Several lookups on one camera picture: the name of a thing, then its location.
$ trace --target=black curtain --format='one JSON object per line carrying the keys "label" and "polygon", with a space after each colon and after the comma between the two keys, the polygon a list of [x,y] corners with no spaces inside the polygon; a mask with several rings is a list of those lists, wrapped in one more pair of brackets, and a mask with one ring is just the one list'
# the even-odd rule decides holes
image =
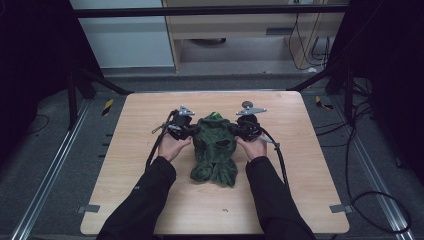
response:
{"label": "black curtain", "polygon": [[67,88],[71,64],[103,77],[78,19],[48,17],[72,10],[68,0],[2,1],[0,164],[34,120],[39,101]]}
{"label": "black curtain", "polygon": [[337,91],[347,64],[369,79],[371,104],[400,160],[424,183],[424,2],[351,0],[329,58],[342,61],[327,86]]}

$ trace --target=aluminum rail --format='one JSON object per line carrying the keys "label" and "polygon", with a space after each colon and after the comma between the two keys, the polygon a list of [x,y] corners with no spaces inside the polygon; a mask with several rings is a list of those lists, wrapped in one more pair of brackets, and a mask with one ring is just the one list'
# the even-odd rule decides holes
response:
{"label": "aluminum rail", "polygon": [[[340,117],[343,120],[346,120],[342,111],[343,104],[341,103],[341,100],[338,99],[337,97],[331,97],[331,100],[333,101],[333,103],[335,103],[335,108],[337,109]],[[348,132],[348,134],[351,133],[351,130],[348,127],[346,127],[345,129]],[[362,165],[362,169],[364,170],[372,189],[375,191],[379,191],[379,192],[383,192],[383,193],[391,195],[389,188],[387,187],[386,183],[384,182],[384,179],[381,177],[377,168],[373,164],[373,161],[371,157],[368,155],[367,150],[364,144],[362,143],[360,137],[358,136],[358,134],[353,139],[352,143],[356,152],[359,155],[358,160],[360,164]],[[382,196],[377,196],[377,199],[392,229],[397,231],[404,229],[407,226],[407,222],[399,206],[396,204],[396,202]],[[411,229],[409,229],[405,233],[396,234],[396,238],[398,240],[414,240],[415,239]]]}
{"label": "aluminum rail", "polygon": [[52,17],[114,18],[114,17],[154,17],[154,16],[188,16],[188,15],[339,13],[339,12],[346,12],[348,9],[349,9],[349,4],[245,5],[245,6],[76,9],[72,11],[52,11],[52,12],[47,12],[47,14]]}
{"label": "aluminum rail", "polygon": [[71,149],[71,146],[76,139],[76,136],[82,126],[82,123],[87,115],[88,108],[90,106],[90,100],[84,100],[80,109],[79,118],[74,128],[69,130],[59,147],[59,150],[54,157],[49,170],[47,171],[40,187],[37,190],[31,204],[27,208],[24,216],[15,228],[11,240],[25,240],[28,238],[44,203],[49,196],[50,190],[56,181],[57,176],[62,168],[63,163]]}

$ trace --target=hand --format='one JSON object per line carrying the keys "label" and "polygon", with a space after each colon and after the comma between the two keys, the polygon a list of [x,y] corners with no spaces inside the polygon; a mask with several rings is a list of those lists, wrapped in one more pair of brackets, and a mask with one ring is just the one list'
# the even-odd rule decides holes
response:
{"label": "hand", "polygon": [[192,137],[189,136],[186,140],[175,140],[170,134],[165,133],[158,147],[158,156],[171,162],[178,156],[181,149],[191,143],[191,139]]}
{"label": "hand", "polygon": [[246,151],[246,155],[249,158],[249,161],[252,161],[253,159],[261,156],[266,156],[267,149],[266,144],[267,142],[264,141],[261,138],[256,138],[252,142],[245,142],[241,137],[236,136],[235,137],[238,144],[240,144],[244,151]]}

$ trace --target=black pole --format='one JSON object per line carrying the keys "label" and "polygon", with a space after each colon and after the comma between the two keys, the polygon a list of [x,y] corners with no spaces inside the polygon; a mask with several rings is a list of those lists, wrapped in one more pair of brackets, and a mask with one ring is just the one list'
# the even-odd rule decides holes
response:
{"label": "black pole", "polygon": [[187,15],[278,14],[278,13],[337,13],[346,12],[348,4],[311,5],[246,5],[203,7],[160,7],[121,9],[81,9],[49,12],[54,17],[112,18]]}

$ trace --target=metal bracket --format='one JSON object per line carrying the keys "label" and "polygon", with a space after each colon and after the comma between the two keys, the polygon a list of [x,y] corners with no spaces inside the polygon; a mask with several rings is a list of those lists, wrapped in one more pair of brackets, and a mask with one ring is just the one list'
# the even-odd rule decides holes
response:
{"label": "metal bracket", "polygon": [[86,213],[86,212],[93,212],[97,213],[100,210],[100,205],[90,205],[87,204],[85,206],[79,206],[77,209],[77,213]]}
{"label": "metal bracket", "polygon": [[244,110],[240,112],[236,112],[236,115],[253,115],[256,113],[266,112],[266,108],[251,108],[246,107]]}
{"label": "metal bracket", "polygon": [[189,115],[194,115],[194,112],[192,112],[190,109],[186,108],[184,105],[181,105],[179,115],[180,116],[189,116]]}
{"label": "metal bracket", "polygon": [[339,212],[345,212],[345,213],[351,213],[353,212],[352,206],[344,206],[342,204],[339,205],[330,205],[330,209],[332,213],[339,213]]}

